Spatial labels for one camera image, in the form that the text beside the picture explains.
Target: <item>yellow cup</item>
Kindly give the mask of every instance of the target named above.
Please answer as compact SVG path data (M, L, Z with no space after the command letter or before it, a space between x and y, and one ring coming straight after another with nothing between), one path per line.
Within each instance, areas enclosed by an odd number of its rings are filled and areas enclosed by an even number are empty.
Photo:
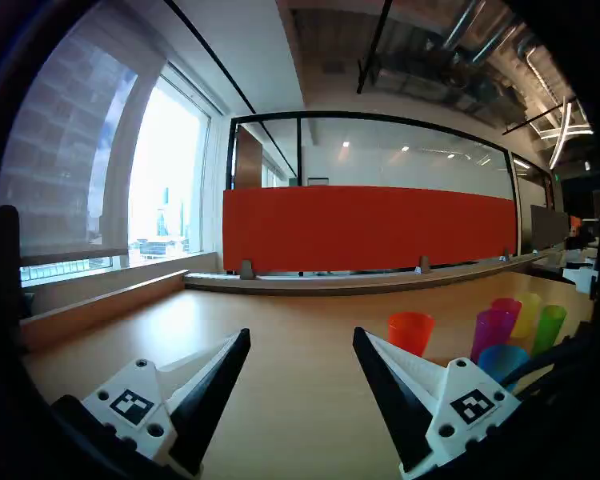
M515 296L515 299L522 304L522 308L518 314L518 320L515 323L514 331L511 332L511 336L525 338L531 335L536 318L538 318L542 299L538 294L532 294L531 292L518 294Z

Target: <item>desk surface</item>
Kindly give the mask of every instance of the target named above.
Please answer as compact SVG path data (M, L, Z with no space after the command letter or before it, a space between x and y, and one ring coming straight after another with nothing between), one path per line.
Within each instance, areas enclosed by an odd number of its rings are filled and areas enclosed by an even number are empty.
M242 327L252 347L204 458L204 478L399 478L398 455L351 346L354 327L386 338L404 310L436 321L429 359L468 356L475 316L523 291L567 309L558 340L589 320L572 285L502 273L392 294L289 298L178 292L26 359L52 402L83 398L136 358L164 365Z

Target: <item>green cup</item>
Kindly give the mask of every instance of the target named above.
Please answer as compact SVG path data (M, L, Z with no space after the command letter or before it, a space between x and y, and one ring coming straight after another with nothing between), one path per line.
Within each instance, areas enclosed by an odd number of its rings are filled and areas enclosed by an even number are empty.
M542 309L538 331L535 334L534 348L531 350L531 357L541 354L554 345L565 317L566 310L560 305L547 305Z

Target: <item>blue cup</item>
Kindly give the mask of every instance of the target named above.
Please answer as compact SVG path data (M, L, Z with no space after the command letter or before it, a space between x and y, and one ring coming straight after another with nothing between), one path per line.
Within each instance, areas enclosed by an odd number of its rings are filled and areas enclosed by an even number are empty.
M527 363L529 355L519 346L494 345L484 349L478 359L478 366L493 380L501 382L520 365ZM513 391L516 383L506 389Z

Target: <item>window blind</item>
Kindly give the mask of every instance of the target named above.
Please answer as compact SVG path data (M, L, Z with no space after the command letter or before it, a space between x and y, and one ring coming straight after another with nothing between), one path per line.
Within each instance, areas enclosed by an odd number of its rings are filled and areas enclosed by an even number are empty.
M60 42L15 119L0 205L20 216L22 264L125 254L142 115L166 60L113 6Z

